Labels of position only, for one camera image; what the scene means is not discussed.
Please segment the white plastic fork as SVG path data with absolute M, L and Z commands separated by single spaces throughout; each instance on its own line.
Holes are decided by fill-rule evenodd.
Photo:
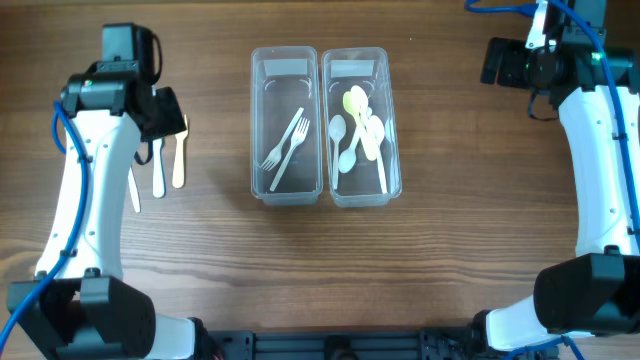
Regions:
M 290 147 L 289 150 L 284 158 L 284 160 L 282 161 L 272 183 L 271 186 L 269 188 L 269 190 L 271 192 L 274 192 L 278 186 L 278 184 L 280 183 L 282 176 L 284 175 L 284 172 L 290 162 L 290 159 L 293 155 L 293 152 L 296 150 L 296 148 L 298 146 L 300 146 L 306 139 L 308 130 L 309 130 L 309 125 L 310 125 L 310 121 L 307 118 L 302 118 L 298 124 L 296 125 L 293 134 L 291 136 L 291 140 L 290 140 Z
M 141 203 L 140 203 L 139 192 L 138 192 L 138 188 L 137 188 L 137 184 L 136 184 L 136 180 L 135 180 L 135 176 L 132 168 L 129 168 L 129 172 L 128 172 L 128 187 L 129 187 L 129 193 L 130 193 L 133 209 L 136 213 L 140 213 Z

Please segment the light blue plastic fork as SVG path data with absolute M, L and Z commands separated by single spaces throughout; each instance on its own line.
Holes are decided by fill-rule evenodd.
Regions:
M 166 193 L 162 149 L 164 139 L 158 138 L 152 142 L 153 149 L 153 172 L 152 172 L 152 193 L 155 198 L 162 198 Z

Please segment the yellow plastic fork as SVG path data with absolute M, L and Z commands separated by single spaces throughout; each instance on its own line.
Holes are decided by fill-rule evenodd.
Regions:
M 179 189 L 185 185 L 185 148 L 186 140 L 189 135 L 189 119 L 186 114 L 183 115 L 185 130 L 175 135 L 176 150 L 174 157 L 172 185 Z

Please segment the white fork tines down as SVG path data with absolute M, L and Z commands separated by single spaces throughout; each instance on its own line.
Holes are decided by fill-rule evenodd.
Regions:
M 261 164 L 260 168 L 265 170 L 265 171 L 271 171 L 281 160 L 282 158 L 282 147 L 285 143 L 285 141 L 287 140 L 287 138 L 291 135 L 292 131 L 294 130 L 295 126 L 297 125 L 297 123 L 300 120 L 301 115 L 304 112 L 304 108 L 303 107 L 299 107 L 298 110 L 296 111 L 296 113 L 294 114 L 292 120 L 289 122 L 286 130 L 284 131 L 282 137 L 280 138 L 280 141 L 278 142 L 278 144 L 269 152 L 268 156 L 266 157 L 266 159 L 264 160 L 264 162 Z

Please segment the white plastic spoon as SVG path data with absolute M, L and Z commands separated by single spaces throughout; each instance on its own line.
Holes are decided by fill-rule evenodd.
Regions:
M 356 147 L 358 145 L 359 140 L 360 140 L 360 131 L 356 129 L 354 131 L 349 147 L 339 155 L 338 170 L 340 173 L 348 173 L 353 168 L 356 162 Z
M 368 118 L 367 124 L 370 126 L 371 130 L 373 131 L 373 136 L 376 141 L 377 147 L 380 147 L 385 137 L 384 125 L 382 124 L 382 121 L 376 115 L 371 115 Z M 378 150 L 376 161 L 377 161 L 377 167 L 378 167 L 378 175 L 379 175 L 379 181 L 381 186 L 381 192 L 383 194 L 387 194 L 388 188 L 387 188 L 387 181 L 386 181 L 386 172 L 384 169 L 381 150 Z
M 339 173 L 339 144 L 346 134 L 346 122 L 344 118 L 339 114 L 334 115 L 329 122 L 328 130 L 329 137 L 333 141 L 331 184 L 332 189 L 336 190 L 338 187 Z
M 356 98 L 356 102 L 358 104 L 358 108 L 360 110 L 361 121 L 364 124 L 364 118 L 366 115 L 366 108 L 368 106 L 368 98 L 365 91 L 358 85 L 354 85 L 351 87 L 352 95 Z

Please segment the yellow plastic spoon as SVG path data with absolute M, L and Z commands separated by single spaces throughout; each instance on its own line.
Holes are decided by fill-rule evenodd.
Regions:
M 371 136 L 369 135 L 363 122 L 361 121 L 360 110 L 358 108 L 356 98 L 353 97 L 351 91 L 347 91 L 344 93 L 343 107 L 354 118 L 356 129 L 360 131 L 360 141 L 362 143 L 366 158 L 369 161 L 375 161 L 377 156 L 374 145 L 371 141 Z

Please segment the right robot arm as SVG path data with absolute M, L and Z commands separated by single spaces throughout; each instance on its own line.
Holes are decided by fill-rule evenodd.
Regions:
M 609 48 L 603 1 L 535 1 L 526 40 L 493 38 L 485 84 L 546 96 L 572 156 L 578 204 L 573 259 L 539 273 L 533 293 L 478 313 L 472 354 L 530 356 L 577 339 L 639 330 L 639 64 Z

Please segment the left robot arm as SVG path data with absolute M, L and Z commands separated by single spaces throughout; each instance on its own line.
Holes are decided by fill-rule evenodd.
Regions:
M 120 233 L 131 165 L 142 144 L 186 124 L 159 87 L 158 37 L 134 24 L 102 29 L 102 57 L 75 74 L 54 105 L 65 156 L 51 234 L 32 280 L 11 284 L 2 337 L 20 327 L 49 359 L 217 359 L 201 320 L 157 313 L 123 279 Z

